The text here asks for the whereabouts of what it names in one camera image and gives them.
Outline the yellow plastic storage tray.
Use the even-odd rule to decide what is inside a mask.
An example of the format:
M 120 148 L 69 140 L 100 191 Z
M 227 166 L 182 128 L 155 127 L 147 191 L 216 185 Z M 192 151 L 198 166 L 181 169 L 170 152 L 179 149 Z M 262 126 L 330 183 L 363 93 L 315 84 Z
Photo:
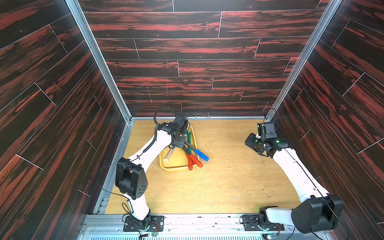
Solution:
M 195 133 L 194 129 L 191 126 L 189 128 L 190 135 L 186 135 L 187 139 L 186 141 L 189 142 L 193 147 L 198 148 L 197 142 L 195 139 Z M 168 172 L 177 172 L 177 171 L 185 171 L 189 170 L 189 160 L 187 159 L 187 156 L 185 152 L 180 148 L 174 148 L 174 152 L 168 159 L 168 161 L 165 161 L 164 158 L 167 156 L 170 148 L 166 147 L 158 156 L 160 167 Z M 203 162 L 204 160 L 198 156 L 194 151 L 192 150 L 192 154 L 200 161 Z

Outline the steel hoe blue grip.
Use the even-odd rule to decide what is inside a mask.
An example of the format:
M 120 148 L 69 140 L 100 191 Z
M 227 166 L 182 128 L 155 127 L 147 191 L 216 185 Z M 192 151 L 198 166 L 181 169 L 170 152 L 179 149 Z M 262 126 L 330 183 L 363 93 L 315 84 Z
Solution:
M 190 143 L 188 142 L 185 142 L 185 144 L 191 148 L 199 157 L 201 157 L 204 161 L 208 162 L 209 161 L 209 158 L 204 155 L 201 151 L 197 150 L 195 147 L 193 147 Z

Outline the wooden handle hoe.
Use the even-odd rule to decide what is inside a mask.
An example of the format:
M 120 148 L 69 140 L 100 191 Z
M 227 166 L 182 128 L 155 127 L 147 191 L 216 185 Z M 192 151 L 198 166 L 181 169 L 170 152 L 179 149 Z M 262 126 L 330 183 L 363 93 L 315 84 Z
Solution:
M 165 157 L 163 158 L 163 163 L 168 163 L 169 160 L 171 159 L 174 151 L 175 151 L 176 148 L 171 148 L 169 149 L 168 153 L 165 155 Z

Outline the black hoe red grip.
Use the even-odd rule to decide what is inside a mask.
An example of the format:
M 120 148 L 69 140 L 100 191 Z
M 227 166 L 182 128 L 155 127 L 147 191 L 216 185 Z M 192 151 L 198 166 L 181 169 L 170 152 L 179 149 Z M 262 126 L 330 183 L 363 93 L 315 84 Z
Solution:
M 188 156 L 191 157 L 191 159 L 193 160 L 194 162 L 194 165 L 197 165 L 199 168 L 202 168 L 203 167 L 203 164 L 192 154 L 192 153 L 189 153 L 187 147 L 183 147 L 182 148 L 183 151 L 185 152 L 186 156 L 187 156 L 187 159 L 188 159 Z

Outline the green hoe red grip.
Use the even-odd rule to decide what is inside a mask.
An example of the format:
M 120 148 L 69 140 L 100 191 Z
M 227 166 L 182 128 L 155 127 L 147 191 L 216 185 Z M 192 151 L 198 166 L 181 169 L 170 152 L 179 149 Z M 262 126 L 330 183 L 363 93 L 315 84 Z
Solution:
M 191 143 L 191 133 L 189 131 L 187 131 L 186 136 L 187 136 L 186 143 L 190 144 Z M 187 149 L 188 149 L 189 153 L 191 153 L 191 148 L 189 148 L 189 145 L 187 145 Z M 189 161 L 189 170 L 192 171 L 194 162 L 190 156 L 188 156 L 188 161 Z

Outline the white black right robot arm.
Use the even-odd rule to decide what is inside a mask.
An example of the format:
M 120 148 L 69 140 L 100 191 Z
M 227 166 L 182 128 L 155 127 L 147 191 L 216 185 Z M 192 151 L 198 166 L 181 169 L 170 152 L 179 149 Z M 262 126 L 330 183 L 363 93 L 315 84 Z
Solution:
M 259 123 L 258 133 L 251 133 L 246 146 L 260 156 L 272 158 L 294 186 L 300 205 L 294 209 L 262 207 L 256 217 L 244 217 L 245 230 L 256 225 L 264 231 L 283 230 L 293 226 L 302 234 L 334 230 L 340 223 L 344 203 L 331 195 L 299 159 L 291 143 L 278 137 L 273 123 Z

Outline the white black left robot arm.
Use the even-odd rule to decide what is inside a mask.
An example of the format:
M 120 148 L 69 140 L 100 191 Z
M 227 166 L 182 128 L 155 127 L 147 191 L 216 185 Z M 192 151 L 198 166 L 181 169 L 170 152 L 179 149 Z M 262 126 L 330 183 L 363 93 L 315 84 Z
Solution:
M 151 224 L 151 210 L 145 199 L 148 188 L 146 172 L 163 149 L 183 146 L 188 127 L 188 120 L 181 115 L 176 115 L 172 122 L 157 123 L 154 136 L 136 154 L 118 161 L 115 185 L 130 204 L 128 224 L 139 231 Z

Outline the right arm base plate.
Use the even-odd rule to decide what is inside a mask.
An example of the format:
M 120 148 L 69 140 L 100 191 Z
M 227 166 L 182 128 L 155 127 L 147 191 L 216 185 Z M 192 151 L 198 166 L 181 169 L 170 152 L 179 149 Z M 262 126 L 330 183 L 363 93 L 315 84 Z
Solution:
M 281 224 L 271 223 L 267 217 L 262 215 L 242 215 L 240 224 L 244 226 L 245 231 L 284 231 L 285 227 Z

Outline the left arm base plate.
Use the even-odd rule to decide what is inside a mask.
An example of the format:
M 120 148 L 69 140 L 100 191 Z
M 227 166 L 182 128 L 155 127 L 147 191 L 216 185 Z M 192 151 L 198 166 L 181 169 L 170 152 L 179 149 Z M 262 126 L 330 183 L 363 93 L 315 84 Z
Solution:
M 138 220 L 133 216 L 125 219 L 124 232 L 162 232 L 164 230 L 165 217 L 161 215 L 151 215 L 144 220 Z

